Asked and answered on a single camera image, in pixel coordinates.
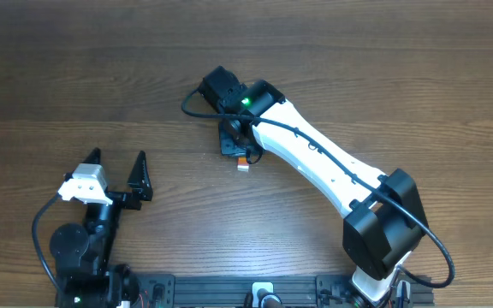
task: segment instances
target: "wooden surface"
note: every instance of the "wooden surface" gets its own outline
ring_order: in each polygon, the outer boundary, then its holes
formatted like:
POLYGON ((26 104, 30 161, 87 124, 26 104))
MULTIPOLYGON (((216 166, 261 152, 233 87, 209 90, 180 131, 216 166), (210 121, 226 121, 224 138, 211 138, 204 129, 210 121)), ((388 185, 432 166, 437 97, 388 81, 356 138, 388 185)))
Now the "wooden surface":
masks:
MULTIPOLYGON (((0 305, 52 305, 39 207, 94 147, 124 188, 139 150, 154 199, 127 211, 112 262, 176 275, 352 273, 342 220, 284 161, 248 174, 180 101, 218 64, 266 79, 339 146, 419 185, 452 253, 439 305, 493 305, 493 1, 0 1, 0 305)), ((201 99, 199 110, 208 111, 201 99)), ((60 202, 50 235, 79 221, 60 202)), ((415 273, 444 278, 428 239, 415 273)))

